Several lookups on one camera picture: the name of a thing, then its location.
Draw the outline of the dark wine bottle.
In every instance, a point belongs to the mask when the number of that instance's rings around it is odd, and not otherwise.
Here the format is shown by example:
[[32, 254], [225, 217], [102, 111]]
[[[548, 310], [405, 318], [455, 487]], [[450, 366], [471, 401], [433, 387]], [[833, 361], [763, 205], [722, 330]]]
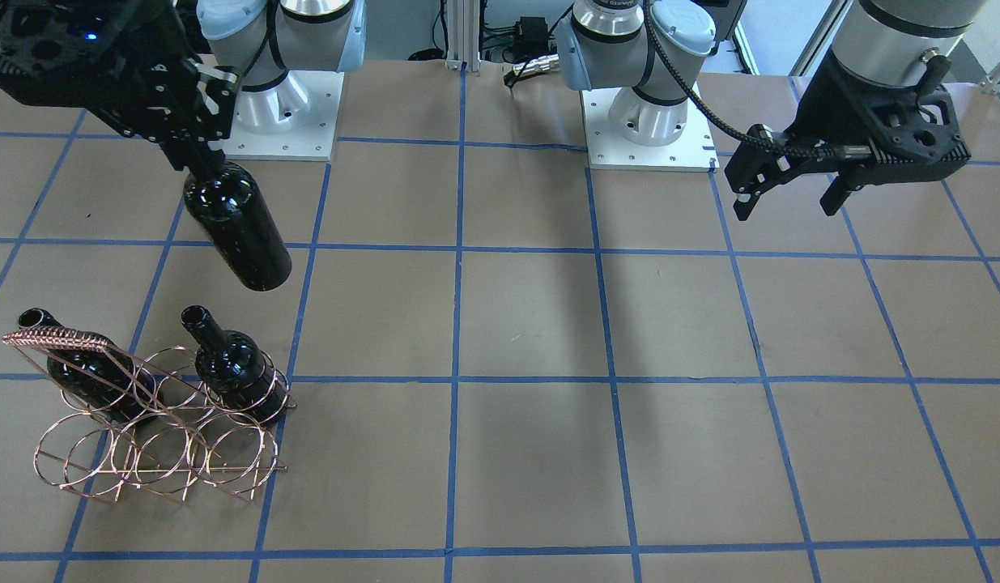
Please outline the dark wine bottle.
[[289, 253], [262, 190], [244, 167], [228, 161], [212, 177], [190, 174], [184, 204], [245, 287], [265, 292], [288, 280]]

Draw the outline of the dark wine bottle front slot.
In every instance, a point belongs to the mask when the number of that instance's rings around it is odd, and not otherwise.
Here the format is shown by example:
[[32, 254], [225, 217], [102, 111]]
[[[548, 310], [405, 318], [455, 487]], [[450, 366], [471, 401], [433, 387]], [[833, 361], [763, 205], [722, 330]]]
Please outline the dark wine bottle front slot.
[[201, 305], [182, 310], [181, 324], [198, 343], [198, 376], [223, 406], [248, 415], [263, 427], [280, 419], [285, 392], [274, 384], [276, 368], [254, 339], [219, 327], [211, 311]]

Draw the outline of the dark wine bottle slot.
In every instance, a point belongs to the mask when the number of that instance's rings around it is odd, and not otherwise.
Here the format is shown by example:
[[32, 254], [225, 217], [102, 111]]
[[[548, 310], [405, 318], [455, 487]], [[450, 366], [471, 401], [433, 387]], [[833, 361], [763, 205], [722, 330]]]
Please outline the dark wine bottle slot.
[[263, 427], [280, 419], [285, 392], [274, 384], [276, 368], [254, 339], [219, 327], [211, 311], [201, 305], [182, 310], [181, 324], [198, 343], [198, 376], [223, 406], [248, 415]]
[[145, 406], [155, 392], [156, 381], [125, 355], [53, 348], [45, 368], [55, 384], [110, 422], [134, 421], [141, 428], [153, 420]]

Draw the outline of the dark wine bottle rear slot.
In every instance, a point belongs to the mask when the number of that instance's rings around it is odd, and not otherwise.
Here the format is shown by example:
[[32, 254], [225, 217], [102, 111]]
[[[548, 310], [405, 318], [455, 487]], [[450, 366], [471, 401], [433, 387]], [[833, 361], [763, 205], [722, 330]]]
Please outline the dark wine bottle rear slot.
[[110, 422], [134, 421], [141, 428], [153, 420], [145, 406], [155, 392], [156, 381], [125, 355], [53, 348], [45, 368], [55, 384]]

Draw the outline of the aluminium frame post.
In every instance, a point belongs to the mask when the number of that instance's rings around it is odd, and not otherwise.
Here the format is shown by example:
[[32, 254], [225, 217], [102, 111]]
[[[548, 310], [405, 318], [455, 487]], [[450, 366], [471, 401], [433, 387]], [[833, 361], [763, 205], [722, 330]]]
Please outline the aluminium frame post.
[[481, 51], [481, 1], [444, 1], [445, 66], [478, 74]]

